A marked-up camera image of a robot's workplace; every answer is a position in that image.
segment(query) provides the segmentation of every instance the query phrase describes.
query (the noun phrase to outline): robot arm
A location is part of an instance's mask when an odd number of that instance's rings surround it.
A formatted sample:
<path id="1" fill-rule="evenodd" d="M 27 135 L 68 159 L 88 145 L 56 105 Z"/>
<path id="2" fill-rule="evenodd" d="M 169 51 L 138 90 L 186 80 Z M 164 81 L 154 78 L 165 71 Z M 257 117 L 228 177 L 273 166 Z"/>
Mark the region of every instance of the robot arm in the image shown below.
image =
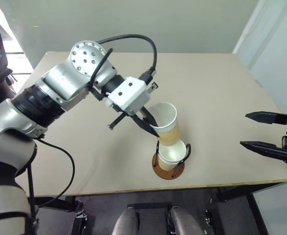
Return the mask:
<path id="1" fill-rule="evenodd" d="M 140 128 L 157 136 L 150 126 L 156 122 L 144 108 L 150 93 L 157 88 L 155 83 L 147 87 L 153 78 L 155 63 L 139 79 L 124 79 L 107 60 L 111 52 L 112 49 L 106 53 L 93 41 L 79 42 L 63 63 L 13 99 L 0 104 L 0 234 L 24 234 L 27 226 L 33 228 L 33 210 L 30 211 L 27 197 L 15 177 L 24 172 L 35 157 L 33 139 L 42 138 L 53 121 L 89 92 L 98 100 L 106 98 L 108 107 L 122 112 L 109 125 L 110 129 L 130 116 Z M 143 114 L 143 119 L 136 115 L 138 112 Z"/>
<path id="2" fill-rule="evenodd" d="M 108 107 L 122 112 L 109 125 L 110 129 L 123 117 L 130 116 L 141 128 L 157 135 L 149 125 L 154 120 L 144 108 L 150 100 L 150 93 L 157 88 L 155 83 L 148 89 L 144 80 L 133 77 L 124 79 L 105 60 L 90 84 L 90 77 L 105 55 L 105 49 L 93 41 L 81 41 L 74 45 L 63 63 L 52 68 L 12 100 L 0 104 L 0 135 L 6 130 L 15 129 L 31 138 L 39 138 L 55 119 L 78 104 L 89 91 L 98 100 L 106 97 Z M 139 119 L 136 115 L 139 111 L 150 119 Z"/>

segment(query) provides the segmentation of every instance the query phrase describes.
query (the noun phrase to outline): gray carpet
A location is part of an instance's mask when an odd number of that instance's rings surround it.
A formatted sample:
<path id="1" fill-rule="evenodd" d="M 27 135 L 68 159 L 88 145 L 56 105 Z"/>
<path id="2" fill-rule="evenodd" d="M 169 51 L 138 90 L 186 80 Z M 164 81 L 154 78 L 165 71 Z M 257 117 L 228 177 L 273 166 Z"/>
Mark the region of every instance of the gray carpet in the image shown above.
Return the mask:
<path id="1" fill-rule="evenodd" d="M 181 206 L 199 222 L 203 230 L 214 235 L 205 223 L 205 209 L 216 189 L 186 189 L 142 193 L 123 193 L 77 197 L 83 201 L 88 225 L 85 235 L 110 235 L 121 212 L 132 203 L 171 202 Z M 245 197 L 218 203 L 219 213 L 227 235 L 259 235 Z M 165 210 L 138 210 L 139 235 L 165 235 Z M 40 209 L 38 235 L 70 235 L 73 213 Z"/>

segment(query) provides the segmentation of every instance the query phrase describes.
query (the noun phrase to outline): stacked cups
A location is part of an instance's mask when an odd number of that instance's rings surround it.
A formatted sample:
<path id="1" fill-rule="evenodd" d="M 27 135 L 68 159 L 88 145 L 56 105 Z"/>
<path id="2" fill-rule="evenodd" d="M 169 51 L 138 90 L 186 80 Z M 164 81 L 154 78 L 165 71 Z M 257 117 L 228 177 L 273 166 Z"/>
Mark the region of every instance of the stacked cups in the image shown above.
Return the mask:
<path id="1" fill-rule="evenodd" d="M 186 145 L 180 140 L 177 109 L 171 103 L 158 103 L 148 109 L 158 126 L 152 126 L 158 133 L 158 164 L 170 171 L 184 159 Z"/>

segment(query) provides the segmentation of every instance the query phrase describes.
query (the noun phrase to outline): beige table surface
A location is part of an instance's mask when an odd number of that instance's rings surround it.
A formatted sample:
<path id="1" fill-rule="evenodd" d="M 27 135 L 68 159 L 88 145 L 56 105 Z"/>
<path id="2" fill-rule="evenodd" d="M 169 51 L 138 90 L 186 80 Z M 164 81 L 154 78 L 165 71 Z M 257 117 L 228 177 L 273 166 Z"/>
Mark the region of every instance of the beige table surface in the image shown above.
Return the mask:
<path id="1" fill-rule="evenodd" d="M 68 52 L 47 53 L 24 85 L 62 62 Z M 148 53 L 113 53 L 110 61 L 122 76 L 138 77 L 152 63 Z M 76 175 L 66 195 L 167 188 L 196 188 L 287 181 L 287 165 L 258 155 L 239 141 L 281 146 L 287 126 L 252 121 L 254 111 L 279 112 L 266 91 L 234 54 L 158 54 L 159 88 L 146 105 L 173 103 L 181 139 L 192 146 L 183 174 L 171 181 L 151 166 L 156 138 L 130 119 L 107 128 L 118 113 L 91 94 L 50 125 L 45 140 L 65 148 L 75 160 Z M 57 195 L 67 185 L 71 164 L 62 152 L 38 143 L 33 162 L 36 196 Z M 27 191 L 26 174 L 18 183 Z"/>

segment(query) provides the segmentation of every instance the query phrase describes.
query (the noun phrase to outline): round cork coaster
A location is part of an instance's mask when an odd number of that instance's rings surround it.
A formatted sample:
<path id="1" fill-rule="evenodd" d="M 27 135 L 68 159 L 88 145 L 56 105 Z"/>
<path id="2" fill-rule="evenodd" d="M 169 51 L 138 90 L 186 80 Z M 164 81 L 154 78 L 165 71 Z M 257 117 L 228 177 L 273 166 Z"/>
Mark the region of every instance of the round cork coaster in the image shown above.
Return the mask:
<path id="1" fill-rule="evenodd" d="M 172 175 L 174 174 L 176 168 L 174 168 L 174 169 L 172 169 L 170 171 L 163 170 L 158 165 L 158 158 L 156 160 L 156 166 L 154 166 L 156 158 L 157 158 L 157 155 L 154 154 L 154 156 L 152 158 L 152 168 L 153 168 L 155 174 L 158 175 L 159 177 L 161 177 L 162 179 L 164 179 L 164 180 L 173 180 L 173 179 L 178 178 L 182 174 L 182 172 L 184 170 L 184 163 L 182 163 L 180 165 L 176 175 L 174 177 L 172 177 Z"/>

